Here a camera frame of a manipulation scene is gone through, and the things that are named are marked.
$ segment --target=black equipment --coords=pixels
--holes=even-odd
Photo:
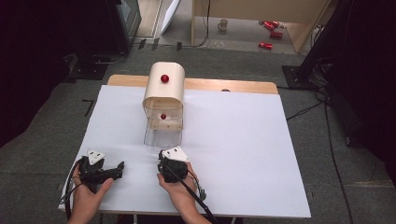
[[[333,63],[335,57],[342,51],[351,2],[352,0],[338,1],[334,13],[300,66],[282,66],[290,89],[318,88],[311,82],[311,74],[318,63],[322,61]]]
[[[89,189],[96,193],[98,185],[103,184],[107,179],[113,178],[114,180],[122,178],[122,170],[124,168],[124,162],[122,161],[117,168],[110,170],[103,170],[103,164],[105,159],[99,160],[94,165],[90,165],[88,157],[82,157],[82,161],[79,166],[79,177],[81,183],[87,184]]]
[[[177,183],[179,179],[186,178],[188,170],[185,162],[169,160],[161,152],[158,157],[160,161],[158,171],[163,175],[166,183]]]
[[[354,1],[341,54],[325,78],[331,104],[343,122],[347,144],[381,159],[396,186],[396,3]]]
[[[219,224],[218,220],[213,216],[212,212],[210,212],[209,207],[204,204],[203,200],[206,198],[205,191],[201,189],[201,186],[198,183],[198,180],[194,176],[195,184],[198,187],[200,197],[198,197],[194,191],[184,183],[183,179],[187,177],[187,173],[189,170],[187,169],[187,164],[183,161],[172,161],[163,156],[163,152],[161,151],[159,154],[159,161],[158,170],[163,175],[163,178],[166,183],[177,183],[180,182],[184,188],[186,188],[187,192],[195,199],[198,204],[204,208],[206,214],[211,219],[212,223]]]
[[[107,65],[129,52],[142,21],[137,0],[64,1],[62,15],[78,56],[69,77],[81,79],[101,80]]]
[[[122,178],[122,170],[124,168],[123,161],[117,166],[117,168],[109,170],[102,169],[104,163],[105,159],[101,159],[97,163],[90,165],[88,157],[83,156],[73,166],[72,170],[70,171],[69,177],[67,178],[66,188],[64,189],[64,196],[61,200],[61,203],[64,203],[67,219],[69,219],[72,215],[70,209],[70,196],[72,192],[79,187],[79,185],[77,185],[73,189],[70,189],[73,173],[75,172],[78,165],[81,185],[87,185],[90,191],[93,193],[96,193],[97,186],[103,184],[107,179],[113,178],[114,180],[116,180]]]

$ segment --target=handheld controller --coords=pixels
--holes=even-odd
[[[79,166],[79,177],[81,182],[88,185],[88,188],[96,193],[98,185],[103,184],[107,179],[113,178],[114,180],[122,178],[122,170],[124,168],[124,162],[122,161],[117,168],[104,170],[102,169],[105,159],[101,159],[95,164],[91,165],[88,157],[83,156],[81,158],[81,164]]]
[[[186,161],[190,161],[180,147],[162,150],[159,155],[158,171],[163,175],[166,183],[177,183],[178,179],[169,169],[172,169],[180,179],[187,176],[188,169]]]

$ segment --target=black cable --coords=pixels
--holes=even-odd
[[[168,165],[165,164],[165,167],[172,173],[172,175],[174,175],[177,178],[177,180],[184,186],[184,188],[186,188],[186,190],[195,199],[195,201],[198,202],[198,204],[201,205],[202,208],[204,208],[209,218],[212,219],[213,221],[212,223],[219,224],[218,220],[210,212],[209,207],[207,207],[206,204],[204,204],[204,202],[195,194],[195,192],[192,191],[192,189],[186,183],[184,183],[184,181],[180,177],[178,177],[178,175],[175,174],[175,172]]]
[[[317,104],[315,104],[315,105],[309,106],[309,107],[306,108],[306,109],[300,110],[299,112],[295,113],[294,115],[288,117],[286,120],[294,119],[295,117],[298,117],[298,116],[300,116],[300,115],[302,115],[302,114],[305,114],[305,113],[308,112],[310,109],[312,109],[312,108],[314,108],[314,107],[317,107],[318,105],[321,105],[322,103],[323,103],[323,102],[319,102],[319,103],[317,103]]]
[[[206,199],[205,190],[202,189],[201,185],[199,184],[198,178],[197,178],[191,171],[189,171],[189,170],[187,170],[187,171],[192,175],[192,178],[193,178],[193,180],[195,181],[195,185],[197,186],[198,192],[199,192],[199,198],[200,198],[202,201],[204,201],[204,200]]]
[[[114,61],[114,62],[99,63],[99,62],[96,62],[95,60],[93,60],[93,62],[96,63],[96,64],[114,64],[114,63],[119,63],[119,62],[121,62],[121,61],[126,57],[126,54],[127,54],[127,53],[123,53],[122,56],[121,56],[121,58],[118,59],[118,60],[116,60],[116,61]]]
[[[350,206],[349,206],[349,201],[347,199],[347,194],[344,188],[344,183],[343,180],[341,178],[340,172],[338,170],[338,166],[337,166],[337,162],[335,161],[335,157],[334,157],[334,151],[332,149],[332,132],[330,129],[330,122],[329,122],[329,115],[327,113],[327,104],[324,105],[324,113],[325,113],[325,117],[326,117],[326,123],[327,123],[327,132],[328,132],[328,137],[329,137],[329,144],[330,144],[330,152],[332,153],[332,163],[334,164],[334,168],[335,168],[335,172],[337,173],[337,177],[338,177],[338,181],[340,183],[340,187],[341,187],[341,191],[343,191],[343,196],[344,196],[344,200],[346,202],[346,209],[349,215],[349,222],[350,224],[353,224],[353,217],[352,217],[352,212],[350,211]]]
[[[72,170],[70,171],[69,177],[67,178],[66,188],[64,188],[64,196],[62,197],[63,201],[61,202],[61,204],[64,203],[64,209],[66,210],[67,220],[69,220],[70,217],[72,216],[72,211],[71,211],[71,208],[70,208],[70,196],[71,196],[72,192],[81,185],[81,184],[79,184],[75,188],[73,188],[72,190],[69,190],[70,189],[70,182],[72,180],[73,173],[75,172],[76,167],[81,163],[81,161],[82,161],[82,159],[79,159],[74,164]]]
[[[206,28],[206,36],[204,37],[204,40],[201,42],[201,44],[199,45],[195,45],[195,46],[183,46],[183,48],[199,48],[201,47],[204,43],[206,43],[206,41],[209,39],[209,14],[210,14],[210,3],[211,1],[209,0],[209,3],[207,5],[207,12],[206,12],[206,24],[204,21],[204,27]],[[177,45],[161,45],[158,44],[158,47],[177,47]]]
[[[335,57],[329,58],[319,58],[315,61],[315,77],[318,81],[322,83],[322,86],[328,86],[329,82],[326,80],[325,76],[327,75],[327,71],[332,67],[334,64]]]

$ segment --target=floor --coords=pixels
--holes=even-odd
[[[163,27],[163,19],[165,12],[169,8],[172,0],[163,0],[163,9],[159,15],[159,20],[156,27],[156,32],[153,38],[147,38],[147,43],[152,43],[154,38],[160,38],[160,45],[176,45],[181,42],[183,46],[191,45],[191,1],[181,1],[174,18],[171,20],[169,26],[161,35]],[[194,45],[199,45],[203,42],[206,36],[206,18],[195,17],[195,40]],[[269,49],[259,48],[260,41],[273,44],[272,53],[285,54],[301,54],[306,55],[310,50],[310,43],[305,44],[305,47],[300,53],[296,53],[291,44],[287,24],[285,28],[276,28],[277,32],[283,34],[281,39],[272,39],[269,37],[270,32],[258,21],[244,21],[227,19],[228,25],[226,31],[220,31],[218,24],[221,18],[209,18],[208,31],[209,38],[203,44],[204,48],[209,49],[235,49],[242,51],[270,51]],[[142,38],[137,38],[135,42],[139,42]]]

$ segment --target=red can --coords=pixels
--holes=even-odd
[[[265,21],[262,25],[271,32],[275,30],[275,26],[269,21]]]
[[[279,21],[270,21],[270,22],[275,26],[275,28],[279,27]]]
[[[263,41],[260,41],[259,43],[259,48],[263,48],[263,49],[272,49],[272,44],[270,43],[265,43]]]
[[[275,38],[275,39],[281,39],[282,36],[283,36],[283,34],[280,32],[271,32],[271,34],[270,34],[270,37]]]

